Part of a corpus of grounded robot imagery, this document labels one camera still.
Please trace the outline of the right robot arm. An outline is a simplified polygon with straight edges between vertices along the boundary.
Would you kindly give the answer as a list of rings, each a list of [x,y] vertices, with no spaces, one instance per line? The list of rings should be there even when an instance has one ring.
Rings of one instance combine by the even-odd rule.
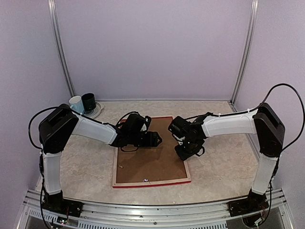
[[[284,124],[268,103],[229,114],[207,112],[192,118],[177,116],[169,124],[168,130],[178,143],[174,149],[182,161],[203,155],[207,138],[219,135],[255,135],[261,155],[250,189],[252,195],[244,200],[244,208],[253,212],[261,206],[261,196],[266,193],[274,176],[285,137]]]

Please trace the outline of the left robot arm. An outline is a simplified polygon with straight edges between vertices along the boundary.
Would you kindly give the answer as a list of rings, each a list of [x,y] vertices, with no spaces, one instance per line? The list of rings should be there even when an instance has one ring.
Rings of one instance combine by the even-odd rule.
[[[125,121],[116,125],[100,122],[73,111],[67,104],[56,107],[39,124],[41,149],[42,191],[49,206],[56,212],[67,207],[62,197],[60,182],[61,154],[72,135],[79,135],[116,148],[128,145],[139,148],[157,147],[162,138],[149,131],[151,118],[138,112],[129,112]]]

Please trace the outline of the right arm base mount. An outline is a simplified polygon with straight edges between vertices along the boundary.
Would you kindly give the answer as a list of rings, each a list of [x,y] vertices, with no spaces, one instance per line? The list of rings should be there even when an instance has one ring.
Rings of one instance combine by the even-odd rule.
[[[240,216],[269,207],[266,194],[257,194],[250,189],[248,196],[240,200],[228,202],[229,213],[231,217]]]

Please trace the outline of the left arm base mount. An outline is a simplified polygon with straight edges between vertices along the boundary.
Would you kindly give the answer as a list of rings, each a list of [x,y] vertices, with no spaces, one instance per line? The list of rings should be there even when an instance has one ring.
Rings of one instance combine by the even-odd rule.
[[[80,217],[83,203],[76,200],[65,199],[62,192],[55,195],[45,195],[42,208],[66,216]]]

